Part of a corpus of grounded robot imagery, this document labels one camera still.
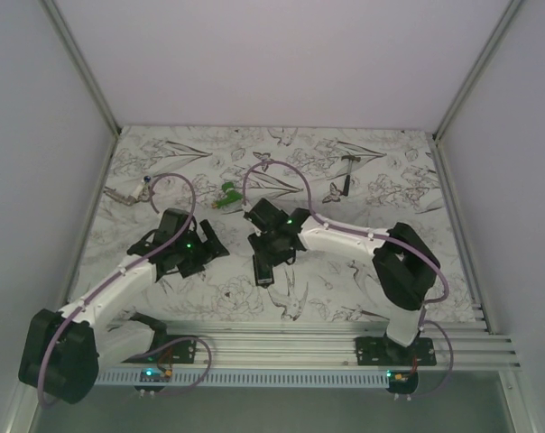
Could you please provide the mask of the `black fuse box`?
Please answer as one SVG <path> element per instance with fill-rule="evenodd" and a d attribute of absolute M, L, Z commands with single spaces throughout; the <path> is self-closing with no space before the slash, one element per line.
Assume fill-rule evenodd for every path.
<path fill-rule="evenodd" d="M 273 268 L 258 255 L 253 255 L 254 282 L 258 287 L 267 289 L 274 284 Z"/>

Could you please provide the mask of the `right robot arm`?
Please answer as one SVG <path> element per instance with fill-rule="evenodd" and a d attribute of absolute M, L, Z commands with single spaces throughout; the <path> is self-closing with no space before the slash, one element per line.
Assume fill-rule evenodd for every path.
<path fill-rule="evenodd" d="M 273 268 L 294 263 L 298 252 L 332 253 L 371 264 L 381 288 L 378 308 L 389 320 L 384 355 L 397 365 L 414 357 L 414 340 L 420 333 L 426 295 L 439 277 L 439 261 L 410 226 L 351 226 L 302 207 L 288 214 L 265 198 L 253 206 L 244 205 L 243 210 L 245 220 L 254 227 L 248 242 L 254 251 L 258 286 L 271 286 Z"/>

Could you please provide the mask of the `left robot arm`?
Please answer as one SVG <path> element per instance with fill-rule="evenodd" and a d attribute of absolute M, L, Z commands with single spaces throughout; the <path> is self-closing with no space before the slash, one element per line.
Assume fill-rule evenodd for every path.
<path fill-rule="evenodd" d="M 20 382 L 70 404 L 83 400 L 105 370 L 125 361 L 155 363 L 167 353 L 167 326 L 135 312 L 112 323 L 128 303 L 161 278 L 187 279 L 229 251 L 207 220 L 169 208 L 157 228 L 131 245 L 95 288 L 56 311 L 42 309 L 28 328 Z"/>

